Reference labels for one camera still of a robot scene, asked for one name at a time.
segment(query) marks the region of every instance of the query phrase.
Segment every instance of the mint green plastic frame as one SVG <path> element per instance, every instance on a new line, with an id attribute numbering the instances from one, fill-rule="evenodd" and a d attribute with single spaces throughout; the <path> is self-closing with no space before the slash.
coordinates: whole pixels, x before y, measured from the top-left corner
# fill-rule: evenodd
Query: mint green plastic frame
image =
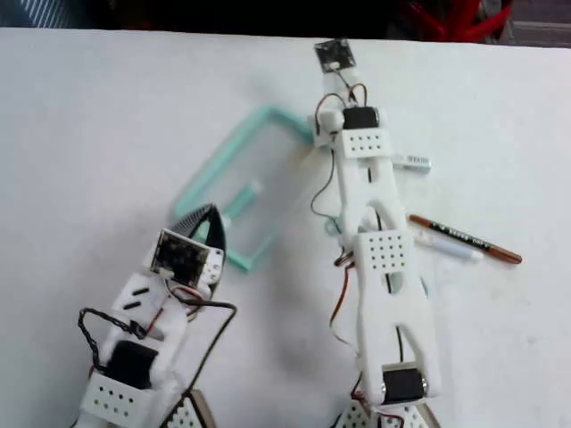
<path id="1" fill-rule="evenodd" d="M 198 207 L 200 197 L 210 184 L 228 167 L 238 152 L 252 140 L 253 135 L 271 121 L 277 121 L 291 128 L 299 134 L 302 143 L 313 144 L 311 129 L 304 120 L 299 119 L 290 111 L 276 106 L 260 108 L 250 115 L 238 127 L 236 132 L 221 145 L 194 177 L 190 186 L 178 198 L 172 209 L 172 215 L 175 220 L 183 218 L 188 212 Z M 254 254 L 241 254 L 228 246 L 227 256 L 242 270 L 249 272 L 255 267 L 256 261 L 276 238 L 277 233 L 277 228 L 270 231 Z"/>

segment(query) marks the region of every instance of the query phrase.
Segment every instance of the electrical cable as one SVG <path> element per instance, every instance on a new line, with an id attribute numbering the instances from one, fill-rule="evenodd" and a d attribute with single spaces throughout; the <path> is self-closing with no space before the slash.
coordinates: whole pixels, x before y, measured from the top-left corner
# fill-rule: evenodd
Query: electrical cable
<path id="1" fill-rule="evenodd" d="M 367 87 L 366 87 L 364 84 L 362 84 L 362 83 L 357 83 L 357 84 L 351 86 L 351 87 L 349 88 L 348 97 L 351 99 L 352 96 L 353 96 L 353 97 L 355 96 L 355 95 L 353 94 L 353 91 L 354 91 L 358 86 L 360 86 L 360 87 L 363 88 L 363 105 L 364 105 L 365 107 L 367 107 L 368 92 L 367 92 Z"/>
<path id="2" fill-rule="evenodd" d="M 325 190 L 329 187 L 329 185 L 331 185 L 331 182 L 333 181 L 333 174 L 335 173 L 335 152 L 333 150 L 331 150 L 331 171 L 329 172 L 329 178 L 327 179 L 326 183 L 323 185 L 323 187 L 321 187 L 317 193 L 315 193 L 315 195 L 313 196 L 313 198 L 311 199 L 310 202 L 310 210 L 313 214 L 315 214 L 316 216 L 320 216 L 323 218 L 328 218 L 329 220 L 333 221 L 333 224 L 335 225 L 335 229 L 337 230 L 338 234 L 341 234 L 341 227 L 339 227 L 339 225 L 337 224 L 337 219 L 333 216 L 330 216 L 329 214 L 325 214 L 323 212 L 319 212 L 315 209 L 314 204 L 315 201 L 319 198 L 319 196 L 325 192 Z"/>
<path id="3" fill-rule="evenodd" d="M 164 310 L 163 308 L 160 308 L 157 314 L 153 317 L 153 319 L 149 323 L 148 328 L 146 329 L 145 335 L 148 335 L 151 332 L 151 330 L 153 330 L 154 324 L 157 322 L 157 319 L 159 319 L 159 317 L 161 316 L 163 310 Z"/>
<path id="4" fill-rule="evenodd" d="M 323 103 L 327 100 L 327 98 L 329 98 L 331 96 L 338 98 L 339 101 L 341 101 L 341 103 L 343 103 L 343 107 L 345 109 L 347 108 L 347 104 L 345 103 L 345 100 L 339 94 L 336 94 L 335 92 L 330 92 L 329 94 L 323 95 L 323 98 L 321 98 L 321 100 L 319 100 L 318 106 L 315 108 L 315 133 L 317 135 L 319 135 L 321 132 L 321 126 L 320 126 L 319 120 L 318 120 L 319 109 L 321 109 L 321 107 L 323 106 Z"/>
<path id="5" fill-rule="evenodd" d="M 87 344 L 89 345 L 89 348 L 91 349 L 93 366 L 96 370 L 98 370 L 100 372 L 102 372 L 105 369 L 105 367 L 102 366 L 100 364 L 100 361 L 99 361 L 99 349 L 97 347 L 97 342 L 95 341 L 95 339 L 93 337 L 91 337 L 91 334 L 89 333 L 89 331 L 85 327 L 84 318 L 85 318 L 86 314 L 92 314 L 92 315 L 95 315 L 97 317 L 104 319 L 105 321 L 109 321 L 113 325 L 116 325 L 117 327 L 119 327 L 125 333 L 134 334 L 137 337 L 137 339 L 144 339 L 146 336 L 146 330 L 139 323 L 137 323 L 135 321 L 131 321 L 130 325 L 127 325 L 124 322 L 122 322 L 121 320 L 119 320 L 115 317 L 112 317 L 111 315 L 105 314 L 104 312 L 102 312 L 100 310 L 93 309 L 93 308 L 83 308 L 79 312 L 78 327 L 81 330 L 81 332 L 83 333 L 83 335 L 85 336 Z"/>
<path id="6" fill-rule="evenodd" d="M 339 295 L 339 299 L 337 300 L 335 308 L 333 309 L 333 312 L 331 313 L 331 317 L 329 318 L 329 328 L 333 332 L 333 336 L 335 336 L 335 338 L 338 341 L 340 341 L 346 345 L 351 345 L 351 344 L 349 342 L 347 342 L 345 339 L 343 339 L 342 337 L 340 337 L 335 332 L 335 329 L 333 328 L 333 322 L 335 321 L 335 317 L 337 317 L 337 313 L 339 312 L 339 309 L 341 308 L 341 305 L 343 305 L 343 301 L 345 300 L 345 294 L 347 293 L 347 285 L 349 284 L 349 270 L 354 268 L 354 267 L 355 267 L 354 262 L 345 267 L 345 274 L 344 274 L 344 279 L 343 279 L 343 288 L 341 290 L 341 294 Z"/>
<path id="7" fill-rule="evenodd" d="M 236 313 L 238 312 L 238 308 L 231 303 L 225 303 L 222 301 L 180 299 L 176 295 L 174 295 L 174 297 L 180 303 L 187 305 L 187 306 L 231 309 L 232 313 L 228 316 L 228 318 L 226 318 L 224 323 L 222 323 L 222 325 L 220 326 L 220 329 L 218 330 L 218 332 L 216 333 L 216 335 L 212 339 L 211 344 L 208 346 L 206 352 L 204 353 L 203 358 L 201 359 L 201 362 L 200 362 L 198 368 L 196 369 L 196 372 L 194 373 L 194 377 L 193 377 L 192 381 L 190 382 L 190 384 L 188 385 L 188 388 L 186 388 L 184 390 L 184 392 L 182 393 L 177 404 L 175 404 L 175 406 L 171 409 L 171 411 L 169 412 L 167 417 L 162 421 L 161 428 L 166 428 L 168 426 L 170 419 L 176 413 L 177 409 L 183 404 L 184 398 L 190 397 L 190 393 L 191 393 L 192 389 L 194 388 L 194 385 L 198 381 L 198 377 L 200 376 L 200 373 L 204 369 L 204 365 L 206 364 L 208 357 L 210 356 L 212 350 L 214 349 L 214 346 L 216 346 L 216 343 L 218 342 L 220 336 L 224 333 L 224 331 L 226 330 L 226 328 L 230 324 L 230 321 L 232 321 L 232 319 L 236 316 Z"/>
<path id="8" fill-rule="evenodd" d="M 343 84 L 345 85 L 345 87 L 347 88 L 347 91 L 351 91 L 351 85 L 349 85 L 349 82 L 343 77 L 343 75 L 341 74 L 341 71 L 339 71 L 338 69 L 334 69 L 333 72 L 339 76 L 339 78 L 343 81 Z M 354 101 L 357 102 L 357 97 L 355 97 L 355 94 L 353 93 L 349 93 L 347 95 L 347 97 L 349 98 L 350 101 Z"/>
<path id="9" fill-rule="evenodd" d="M 200 294 L 200 292 L 198 290 L 194 290 L 190 287 L 183 287 L 182 285 L 178 285 L 174 288 L 174 291 L 175 292 L 177 292 L 177 291 L 185 292 L 185 293 L 193 296 L 195 299 L 204 300 L 204 297 Z"/>
<path id="10" fill-rule="evenodd" d="M 187 305 L 187 306 L 193 306 L 193 307 L 197 307 L 197 308 L 202 308 L 202 307 L 225 308 L 225 309 L 231 309 L 232 310 L 232 313 L 228 316 L 228 318 L 226 318 L 226 320 L 224 321 L 224 323 L 222 324 L 222 326 L 220 327 L 220 329 L 218 330 L 218 332 L 214 336 L 214 339 L 212 339 L 210 346 L 208 347 L 208 349 L 204 353 L 203 359 L 201 360 L 200 365 L 198 366 L 198 369 L 196 370 L 196 373 L 194 374 L 193 380 L 191 381 L 190 385 L 188 386 L 188 388 L 186 389 L 186 392 L 185 392 L 185 393 L 190 393 L 190 391 L 194 387 L 194 384 L 198 380 L 198 376 L 202 372 L 204 365 L 206 363 L 206 360 L 208 359 L 208 357 L 210 356 L 210 354 L 212 352 L 212 349 L 216 345 L 216 343 L 217 343 L 218 339 L 220 338 L 220 336 L 222 335 L 222 333 L 224 333 L 224 330 L 226 330 L 226 327 L 228 326 L 230 321 L 232 321 L 232 318 L 234 318 L 236 316 L 238 308 L 236 307 L 236 305 L 233 305 L 232 303 L 226 303 L 226 302 L 222 302 L 222 301 L 181 299 L 176 294 L 173 294 L 173 296 L 180 303 L 182 303 L 183 305 Z"/>

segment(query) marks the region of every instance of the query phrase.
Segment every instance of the white bracket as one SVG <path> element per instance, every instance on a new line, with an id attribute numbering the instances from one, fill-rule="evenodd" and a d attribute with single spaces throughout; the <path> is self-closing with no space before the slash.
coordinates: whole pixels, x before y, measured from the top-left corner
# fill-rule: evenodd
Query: white bracket
<path id="1" fill-rule="evenodd" d="M 118 426 L 140 428 L 153 409 L 154 397 L 154 391 L 138 390 L 93 373 L 81 409 Z"/>
<path id="2" fill-rule="evenodd" d="M 394 181 L 388 133 L 382 128 L 343 130 L 335 138 L 334 150 L 342 241 L 346 251 L 354 250 L 359 278 L 357 337 L 367 400 L 372 407 L 385 401 L 384 369 L 398 363 L 394 360 L 397 326 L 414 352 L 412 366 L 426 381 L 425 394 L 435 396 L 441 389 L 441 376 L 432 309 L 420 282 Z M 384 221 L 384 231 L 359 232 L 369 207 Z M 385 274 L 390 275 L 393 292 L 384 284 Z"/>

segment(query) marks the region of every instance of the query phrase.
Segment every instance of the brown wire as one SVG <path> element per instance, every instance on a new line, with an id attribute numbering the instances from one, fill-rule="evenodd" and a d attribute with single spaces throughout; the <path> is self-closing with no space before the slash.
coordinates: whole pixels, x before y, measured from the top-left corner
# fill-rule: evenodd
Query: brown wire
<path id="1" fill-rule="evenodd" d="M 367 99 L 368 99 L 368 93 L 367 93 L 367 87 L 366 87 L 364 84 L 362 84 L 362 83 L 357 83 L 357 84 L 351 86 L 351 87 L 349 88 L 348 97 L 351 98 L 351 96 L 354 96 L 354 95 L 353 95 L 353 91 L 354 91 L 358 86 L 360 86 L 360 87 L 363 88 L 363 105 L 366 106 L 366 105 L 367 105 Z"/>
<path id="2" fill-rule="evenodd" d="M 345 267 L 345 277 L 343 279 L 343 288 L 341 289 L 341 294 L 339 295 L 339 299 L 337 300 L 337 304 L 335 305 L 335 309 L 333 309 L 333 312 L 331 313 L 331 317 L 329 318 L 329 328 L 331 328 L 331 330 L 333 330 L 333 335 L 335 336 L 335 338 L 338 341 L 343 342 L 346 345 L 350 345 L 350 343 L 347 342 L 342 337 L 339 337 L 337 335 L 337 333 L 333 329 L 333 322 L 335 321 L 335 317 L 337 317 L 337 313 L 339 313 L 339 309 L 341 308 L 341 306 L 343 305 L 343 301 L 345 300 L 345 294 L 347 293 L 347 285 L 349 284 L 349 270 L 354 268 L 354 267 L 355 267 L 355 262 L 352 262 L 350 265 L 347 265 Z"/>

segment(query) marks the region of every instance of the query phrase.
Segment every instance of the white surface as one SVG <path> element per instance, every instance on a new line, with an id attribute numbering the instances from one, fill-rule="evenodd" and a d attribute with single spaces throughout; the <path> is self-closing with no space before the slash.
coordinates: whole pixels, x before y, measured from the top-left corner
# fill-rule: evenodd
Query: white surface
<path id="1" fill-rule="evenodd" d="M 79 308 L 109 308 L 178 192 L 249 112 L 312 113 L 313 43 L 0 29 L 2 425 L 69 426 L 89 366 Z M 433 160 L 427 176 L 398 173 L 407 211 L 524 257 L 472 265 L 418 250 L 444 375 L 433 410 L 443 426 L 571 425 L 571 52 L 352 49 L 393 141 Z M 327 328 L 337 255 L 304 211 L 259 272 L 227 269 L 217 297 L 240 311 L 200 381 L 220 428 L 328 426 L 343 411 L 356 371 Z M 343 337 L 354 337 L 354 285 Z"/>

